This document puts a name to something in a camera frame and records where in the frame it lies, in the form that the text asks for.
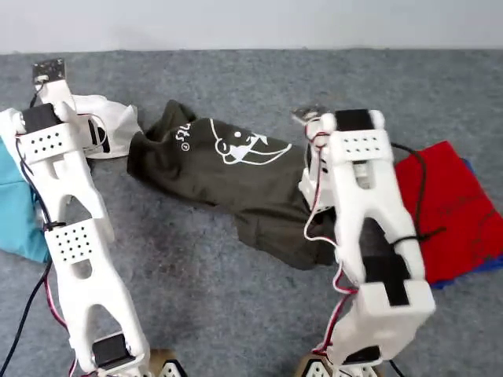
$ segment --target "gray carpet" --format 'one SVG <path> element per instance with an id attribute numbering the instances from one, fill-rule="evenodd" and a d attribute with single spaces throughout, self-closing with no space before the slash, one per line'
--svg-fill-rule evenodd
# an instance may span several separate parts
<path id="1" fill-rule="evenodd" d="M 73 93 L 136 104 L 143 127 L 173 98 L 198 115 L 301 143 L 289 116 L 297 105 L 380 109 L 394 141 L 423 148 L 450 140 L 503 209 L 503 51 L 63 56 Z M 28 105 L 30 64 L 47 57 L 0 57 L 1 109 Z M 230 216 L 144 187 L 127 175 L 125 159 L 95 163 L 93 176 L 116 230 L 112 257 L 152 347 L 176 350 L 191 376 L 292 375 L 338 300 L 330 287 L 335 269 L 297 271 L 244 246 Z M 71 213 L 77 218 L 79 209 L 72 205 Z M 0 360 L 42 270 L 0 253 Z M 500 375 L 502 283 L 503 271 L 480 273 L 435 291 L 437 312 L 397 358 L 406 375 Z M 39 295 L 7 376 L 66 375 L 71 361 L 67 335 Z"/>

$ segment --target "white graphic print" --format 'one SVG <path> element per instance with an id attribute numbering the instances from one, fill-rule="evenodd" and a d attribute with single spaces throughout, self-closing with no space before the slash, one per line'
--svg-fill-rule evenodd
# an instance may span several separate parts
<path id="1" fill-rule="evenodd" d="M 176 132 L 176 135 L 174 136 L 176 140 L 180 140 L 182 142 L 181 148 L 183 152 L 187 152 L 190 149 L 189 142 L 185 141 L 186 137 L 190 137 L 189 133 L 190 126 L 192 126 L 191 123 L 187 123 L 184 126 L 180 126 L 178 128 L 178 131 Z"/>
<path id="2" fill-rule="evenodd" d="M 288 144 L 279 150 L 263 152 L 257 147 L 269 145 L 266 136 L 243 130 L 236 131 L 231 136 L 221 137 L 218 135 L 213 119 L 210 119 L 210 123 L 215 136 L 215 150 L 222 156 L 223 162 L 227 165 L 233 165 L 234 163 L 266 165 L 280 158 L 292 147 L 291 144 Z"/>

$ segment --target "blue cloth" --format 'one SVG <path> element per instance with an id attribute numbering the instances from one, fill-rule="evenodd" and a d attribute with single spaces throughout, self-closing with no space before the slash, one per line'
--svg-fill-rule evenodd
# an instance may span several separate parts
<path id="1" fill-rule="evenodd" d="M 49 249 L 34 204 L 34 193 L 0 138 L 0 250 L 46 262 Z"/>
<path id="2" fill-rule="evenodd" d="M 462 159 L 467 168 L 475 174 L 475 171 L 473 170 L 473 166 L 470 164 L 470 162 L 467 159 Z M 482 265 L 471 271 L 471 273 L 483 273 L 486 271 L 492 271 L 494 269 L 501 269 L 503 268 L 503 255 L 500 255 L 498 258 L 491 259 L 489 261 L 484 262 Z M 454 283 L 454 280 L 443 280 L 443 281 L 438 281 L 435 284 L 432 284 L 431 286 L 435 289 L 443 289 L 444 287 L 451 285 Z"/>

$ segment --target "teal cloth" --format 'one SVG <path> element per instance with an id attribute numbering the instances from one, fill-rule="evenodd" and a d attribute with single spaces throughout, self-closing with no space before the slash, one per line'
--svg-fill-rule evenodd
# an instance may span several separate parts
<path id="1" fill-rule="evenodd" d="M 0 138 L 0 250 L 46 262 L 46 239 L 35 221 L 35 194 Z"/>

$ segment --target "white wall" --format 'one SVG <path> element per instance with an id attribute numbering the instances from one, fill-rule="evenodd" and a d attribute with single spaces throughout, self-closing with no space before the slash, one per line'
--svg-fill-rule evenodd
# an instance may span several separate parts
<path id="1" fill-rule="evenodd" d="M 498 0 L 0 0 L 0 53 L 503 46 Z"/>

